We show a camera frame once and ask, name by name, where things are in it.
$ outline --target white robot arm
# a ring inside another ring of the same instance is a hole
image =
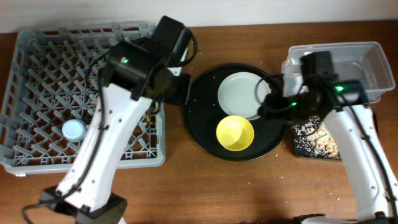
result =
[[[283,98],[289,99],[290,106],[286,110],[267,112],[266,108],[259,112],[292,121],[311,115],[323,118],[333,138],[338,140],[340,156],[354,190],[358,220],[388,223],[390,219],[397,223],[397,179],[377,137],[373,112],[362,85],[357,80],[339,81],[329,52],[304,56],[301,63],[302,74],[283,77]],[[302,223],[347,221],[312,217]]]
[[[192,56],[181,61],[191,40]],[[164,16],[150,38],[120,42],[97,58],[91,68],[103,57],[106,63],[98,74],[99,100],[79,155],[59,185],[42,192],[40,203],[22,209],[25,221],[32,223],[26,210],[48,207],[81,224],[126,223],[127,202],[111,193],[124,148],[153,101],[180,106],[187,102],[190,75],[180,71],[196,54],[190,30]]]

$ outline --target dish rack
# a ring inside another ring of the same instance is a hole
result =
[[[140,23],[20,32],[0,114],[0,164],[18,176],[67,172],[81,143],[68,142],[62,125],[74,118],[89,125],[98,96],[89,64],[119,41],[147,37],[154,29],[155,24]],[[164,161],[160,106],[159,113],[141,118],[118,169],[161,166]]]

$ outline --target black tray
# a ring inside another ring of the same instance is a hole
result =
[[[192,138],[204,150],[229,161],[246,161],[271,152],[283,140],[288,127],[279,120],[252,120],[250,123],[254,128],[254,140],[247,149],[238,152],[225,149],[217,141],[216,127],[228,116],[218,103],[218,87],[226,77],[237,72],[259,75],[267,81],[271,91],[280,91],[275,81],[256,67],[237,63],[220,65],[205,72],[193,82],[190,99],[183,110],[183,118]]]

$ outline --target wood surface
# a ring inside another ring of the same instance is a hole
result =
[[[200,54],[184,70],[193,77],[231,62],[278,73],[294,45],[377,41],[398,81],[398,21],[196,27],[192,31]],[[1,99],[15,39],[15,34],[0,34]],[[398,89],[383,94],[372,108],[378,117],[379,139],[398,174]],[[266,222],[311,213],[356,217],[356,202],[343,163],[295,157],[291,132],[260,159],[230,162],[195,143],[177,107],[166,106],[165,114],[165,164],[116,171],[113,192],[128,201],[124,216],[128,223]],[[36,203],[42,189],[58,184],[64,176],[15,177],[0,170],[1,223],[23,223],[22,206]],[[74,222],[45,208],[28,214],[35,223]]]

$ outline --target black cable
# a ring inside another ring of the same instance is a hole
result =
[[[397,199],[396,199],[396,197],[395,197],[395,195],[393,193],[393,189],[391,187],[391,183],[390,183],[390,180],[388,178],[387,170],[383,166],[383,163],[382,163],[382,160],[380,158],[380,155],[379,155],[379,153],[377,153],[377,150],[374,147],[374,145],[373,145],[373,143],[371,141],[371,138],[366,134],[366,131],[363,128],[363,126],[362,126],[362,124],[361,124],[361,122],[360,122],[360,120],[358,118],[358,115],[355,113],[354,108],[351,106],[351,104],[348,102],[348,100],[343,95],[337,95],[337,96],[339,96],[339,97],[341,97],[343,99],[343,101],[347,104],[348,108],[353,113],[355,122],[358,125],[359,130],[361,131],[363,139],[366,141],[368,146],[371,148],[372,153],[373,153],[374,157],[376,158],[377,163],[379,164],[380,170],[381,170],[381,172],[383,174],[383,177],[384,177],[384,182],[386,183],[386,187],[387,187],[386,190],[387,190],[387,193],[389,195],[389,202],[391,204],[392,213],[393,213],[393,216],[394,216],[394,222],[395,222],[395,224],[398,224],[398,211],[397,211],[397,206],[396,206],[396,200]]]
[[[271,111],[271,112],[274,112],[274,113],[283,112],[283,111],[288,110],[288,109],[291,107],[291,105],[288,105],[287,107],[282,108],[282,109],[268,108],[268,107],[266,107],[266,106],[264,105],[264,102],[262,102],[262,101],[259,99],[259,96],[257,95],[257,90],[258,90],[259,85],[260,85],[260,83],[261,83],[262,81],[267,82],[267,80],[265,80],[263,77],[261,77],[261,79],[257,82],[256,87],[254,87],[254,97],[256,98],[256,101],[261,105],[261,107],[262,107],[264,110],[266,110],[266,111]]]
[[[184,67],[186,65],[188,65],[189,63],[191,63],[191,61],[195,58],[195,56],[198,54],[198,42],[197,39],[195,38],[195,36],[192,34],[192,43],[193,43],[193,53],[192,56],[188,59],[185,60],[183,62],[178,63],[177,65],[170,67],[170,68],[177,68],[177,67]]]
[[[107,54],[104,53],[103,55],[99,56],[96,60],[94,60],[90,67],[89,70],[92,69],[92,67],[99,61],[101,60],[103,57],[105,57],[105,55]],[[26,214],[26,211],[29,209],[33,209],[33,208],[42,208],[42,207],[47,207],[50,205],[53,205],[55,203],[59,203],[64,201],[67,197],[71,196],[73,193],[75,193],[76,191],[80,191],[80,186],[82,185],[82,183],[84,182],[84,180],[86,179],[87,174],[89,173],[90,169],[91,169],[91,165],[93,165],[95,156],[98,152],[98,149],[100,148],[100,144],[101,144],[101,140],[103,137],[103,133],[104,133],[104,124],[105,124],[105,102],[104,102],[104,98],[103,98],[103,92],[102,92],[102,84],[101,84],[101,78],[98,75],[98,93],[99,93],[99,101],[101,104],[101,108],[99,110],[101,110],[101,121],[99,122],[99,133],[98,133],[98,137],[97,137],[97,141],[95,142],[94,145],[94,149],[93,152],[91,153],[91,156],[88,160],[87,166],[85,167],[82,175],[80,176],[80,178],[78,179],[78,182],[72,186],[72,188],[64,195],[62,195],[61,197],[58,197],[56,199],[52,199],[52,200],[47,200],[44,202],[40,202],[40,203],[36,203],[36,204],[32,204],[32,205],[26,205],[25,207],[22,208],[21,213],[22,213],[22,217],[24,218],[24,220],[26,221],[26,223],[28,224],[34,224],[29,217]]]

